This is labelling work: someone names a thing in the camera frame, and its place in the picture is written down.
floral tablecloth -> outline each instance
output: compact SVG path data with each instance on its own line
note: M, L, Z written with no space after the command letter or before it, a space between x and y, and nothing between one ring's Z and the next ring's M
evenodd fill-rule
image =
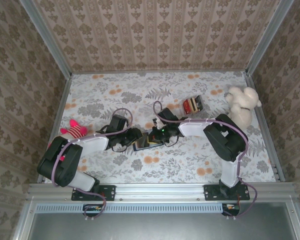
M202 95L204 111L192 117L213 118L228 111L225 95L231 86L247 86L242 72L73 75L60 128L68 128L69 120L75 119L91 134L110 122L115 109L128 108L133 113L133 126L148 130L155 118L154 101L161 101L180 118L180 102L197 95ZM245 133L249 151L242 159L242 178L248 182L274 182L255 112ZM95 152L81 158L78 170L102 183L205 183L219 180L221 159L205 137L183 137L172 147Z

patterned wallpaper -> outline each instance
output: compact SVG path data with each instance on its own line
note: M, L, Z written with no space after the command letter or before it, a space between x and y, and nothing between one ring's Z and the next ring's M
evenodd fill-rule
M245 69L280 0L34 0L72 72Z
M300 200L300 0L295 0L253 80L287 181Z
M37 180L65 79L17 0L0 0L0 240Z

small box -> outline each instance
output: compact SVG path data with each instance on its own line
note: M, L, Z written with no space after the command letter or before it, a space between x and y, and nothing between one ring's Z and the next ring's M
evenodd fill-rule
M190 98L186 99L182 103L184 113L186 115L188 115L188 114L194 114L194 113L200 112L201 110L204 109L202 102L203 101L202 101L201 95L198 95L197 97L190 97Z

stuffed animal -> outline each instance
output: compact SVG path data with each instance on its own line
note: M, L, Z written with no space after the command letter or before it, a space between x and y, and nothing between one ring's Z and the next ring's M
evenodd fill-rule
M241 129L247 129L252 122L252 110L261 107L258 93L251 87L246 87L243 92L239 87L231 87L225 100L230 105L228 117Z
M62 135L61 137L71 140L71 139L78 139L82 138L88 133L88 129L85 126L80 126L79 123L77 123L76 120L71 119L69 121L70 128L67 130L66 128L61 128L60 132ZM65 156L60 157L60 161L63 161L65 159Z

pink stuffed toy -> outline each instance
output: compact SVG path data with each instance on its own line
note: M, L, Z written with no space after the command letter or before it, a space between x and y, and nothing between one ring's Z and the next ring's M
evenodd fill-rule
M71 119L69 121L70 128L67 130L66 128L61 128L60 132L62 135L61 137L71 140L71 139L78 139L82 138L88 133L88 129L85 126L80 126L79 123L77 123L76 120ZM63 161L65 159L65 156L60 157L60 161Z

